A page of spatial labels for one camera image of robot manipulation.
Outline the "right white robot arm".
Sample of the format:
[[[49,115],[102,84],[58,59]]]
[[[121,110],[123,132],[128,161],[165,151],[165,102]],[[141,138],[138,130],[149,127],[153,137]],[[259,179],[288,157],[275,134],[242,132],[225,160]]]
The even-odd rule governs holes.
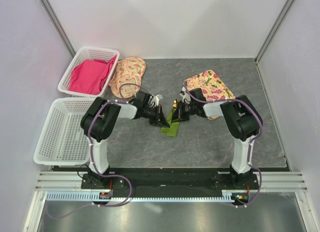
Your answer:
[[[207,101],[200,88],[191,91],[183,89],[180,95],[182,99],[173,102],[172,122],[188,121],[192,115],[223,117],[234,138],[234,155],[229,173],[215,175],[215,182],[234,189],[259,188],[252,165],[252,153],[254,142],[261,135],[263,121],[247,96]]]

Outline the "floral fabric pouch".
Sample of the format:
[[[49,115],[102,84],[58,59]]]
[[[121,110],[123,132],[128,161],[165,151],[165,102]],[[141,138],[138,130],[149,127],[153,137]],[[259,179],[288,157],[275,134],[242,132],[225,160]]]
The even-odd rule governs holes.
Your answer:
[[[142,58],[129,57],[118,61],[108,84],[111,92],[120,99],[133,97],[140,90],[145,70],[146,62]]]

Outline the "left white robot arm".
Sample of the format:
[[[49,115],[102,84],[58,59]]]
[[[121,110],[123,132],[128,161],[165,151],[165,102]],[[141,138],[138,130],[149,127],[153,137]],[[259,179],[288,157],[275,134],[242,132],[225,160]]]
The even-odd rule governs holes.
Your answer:
[[[106,188],[109,185],[110,177],[105,173],[109,168],[107,139],[117,120],[122,118],[146,118],[151,126],[170,127],[159,99],[154,95],[139,91],[130,101],[108,101],[101,97],[95,98],[83,116],[80,126],[89,142],[89,168],[95,173],[92,182],[98,188]]]

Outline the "green paper napkin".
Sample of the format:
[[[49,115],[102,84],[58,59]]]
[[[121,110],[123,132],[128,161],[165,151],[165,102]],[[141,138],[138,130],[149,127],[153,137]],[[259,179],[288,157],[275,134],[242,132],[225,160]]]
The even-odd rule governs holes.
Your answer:
[[[169,137],[176,137],[178,130],[179,130],[179,126],[180,126],[180,122],[172,122],[172,117],[173,117],[173,113],[174,113],[174,109],[171,109],[171,111],[169,112],[168,116],[166,117],[168,124],[170,125],[169,128],[161,128],[160,132],[163,135],[169,136]]]

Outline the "white basket with pink cloth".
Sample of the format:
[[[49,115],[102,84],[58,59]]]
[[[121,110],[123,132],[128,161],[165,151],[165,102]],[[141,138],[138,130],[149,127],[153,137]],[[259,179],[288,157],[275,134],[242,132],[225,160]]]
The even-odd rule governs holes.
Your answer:
[[[102,97],[119,57],[119,51],[113,49],[80,48],[59,82],[58,90],[73,96]]]

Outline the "pink cloth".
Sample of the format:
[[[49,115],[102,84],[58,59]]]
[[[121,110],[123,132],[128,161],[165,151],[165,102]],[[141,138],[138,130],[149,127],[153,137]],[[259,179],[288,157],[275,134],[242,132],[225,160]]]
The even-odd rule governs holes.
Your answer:
[[[116,56],[109,61],[94,59],[84,60],[71,73],[68,90],[72,92],[98,95],[111,73]]]

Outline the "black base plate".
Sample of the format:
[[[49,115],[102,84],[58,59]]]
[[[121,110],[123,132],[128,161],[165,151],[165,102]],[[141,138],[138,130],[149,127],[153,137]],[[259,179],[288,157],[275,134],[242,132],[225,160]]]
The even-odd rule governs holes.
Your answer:
[[[235,175],[216,168],[109,168],[106,178],[94,172],[82,176],[82,189],[111,189],[114,198],[220,197],[224,190],[254,191],[257,175]]]

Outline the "empty white plastic basket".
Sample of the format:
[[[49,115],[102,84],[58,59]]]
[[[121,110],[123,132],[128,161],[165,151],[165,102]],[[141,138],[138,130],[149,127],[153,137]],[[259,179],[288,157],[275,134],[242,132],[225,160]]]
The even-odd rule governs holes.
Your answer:
[[[77,166],[89,161],[89,142],[81,120],[95,99],[66,97],[52,102],[33,160],[46,166]]]

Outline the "iridescent gold spoon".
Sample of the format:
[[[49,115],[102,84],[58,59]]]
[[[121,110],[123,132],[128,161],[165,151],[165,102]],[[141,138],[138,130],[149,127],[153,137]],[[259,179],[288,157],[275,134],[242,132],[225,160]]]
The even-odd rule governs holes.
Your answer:
[[[177,99],[174,99],[173,105],[172,105],[172,107],[173,107],[174,110],[177,109],[178,104],[179,104],[178,100],[177,100]]]

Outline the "floral rectangular tray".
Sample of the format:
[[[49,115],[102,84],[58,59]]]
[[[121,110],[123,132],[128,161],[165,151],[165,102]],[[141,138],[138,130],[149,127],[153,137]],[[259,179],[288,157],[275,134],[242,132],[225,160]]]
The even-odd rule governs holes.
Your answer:
[[[186,86],[189,91],[201,88],[207,101],[235,98],[235,95],[213,70],[206,70],[186,79]]]

